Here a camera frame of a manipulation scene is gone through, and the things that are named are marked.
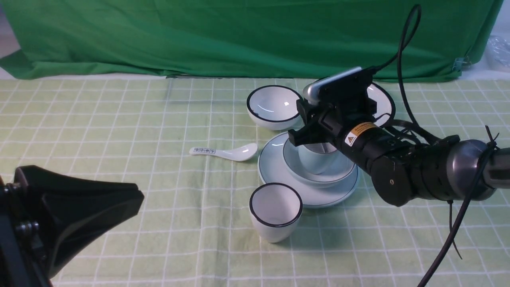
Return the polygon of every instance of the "plastic bag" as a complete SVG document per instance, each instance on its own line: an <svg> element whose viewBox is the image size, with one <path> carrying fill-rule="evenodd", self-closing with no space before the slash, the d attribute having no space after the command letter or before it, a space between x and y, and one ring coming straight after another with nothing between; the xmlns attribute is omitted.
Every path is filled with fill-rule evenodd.
<svg viewBox="0 0 510 287"><path fill-rule="evenodd" d="M510 69L510 43L508 41L503 37L491 35L487 48L494 61Z"/></svg>

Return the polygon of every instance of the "white spoon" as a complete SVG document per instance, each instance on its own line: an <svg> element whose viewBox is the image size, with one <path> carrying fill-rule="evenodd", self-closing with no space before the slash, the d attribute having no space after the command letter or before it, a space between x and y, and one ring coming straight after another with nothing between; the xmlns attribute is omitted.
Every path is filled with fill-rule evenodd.
<svg viewBox="0 0 510 287"><path fill-rule="evenodd" d="M256 143L249 143L240 148L223 151L209 148L191 148L190 155L212 155L233 161L245 161L251 159L259 147Z"/></svg>

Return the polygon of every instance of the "cup with black rim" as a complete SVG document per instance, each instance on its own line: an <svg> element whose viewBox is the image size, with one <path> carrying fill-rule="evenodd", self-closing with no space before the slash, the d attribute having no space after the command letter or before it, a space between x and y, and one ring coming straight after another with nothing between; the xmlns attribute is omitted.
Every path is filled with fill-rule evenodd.
<svg viewBox="0 0 510 287"><path fill-rule="evenodd" d="M266 183L250 197L253 227L269 243L285 240L296 229L303 212L301 196L283 183Z"/></svg>

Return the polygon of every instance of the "warning label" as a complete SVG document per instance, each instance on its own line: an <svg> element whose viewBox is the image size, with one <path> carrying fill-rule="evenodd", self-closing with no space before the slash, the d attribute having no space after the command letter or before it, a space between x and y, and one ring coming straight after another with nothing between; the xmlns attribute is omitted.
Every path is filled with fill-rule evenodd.
<svg viewBox="0 0 510 287"><path fill-rule="evenodd" d="M345 143L348 144L350 147L354 144L356 139L364 133L366 130L369 130L371 128L376 128L377 126L374 123L366 122L361 123L357 126L355 126L349 134L345 137Z"/></svg>

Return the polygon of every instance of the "green curtain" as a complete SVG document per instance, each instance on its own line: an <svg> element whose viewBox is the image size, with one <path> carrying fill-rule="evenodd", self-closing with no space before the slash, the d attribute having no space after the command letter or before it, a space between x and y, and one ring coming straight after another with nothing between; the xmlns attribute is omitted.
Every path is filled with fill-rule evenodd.
<svg viewBox="0 0 510 287"><path fill-rule="evenodd" d="M480 60L503 0L426 0L404 52L408 81L448 81ZM136 73L322 78L385 62L416 0L0 0L19 79ZM379 72L396 78L395 64Z"/></svg>

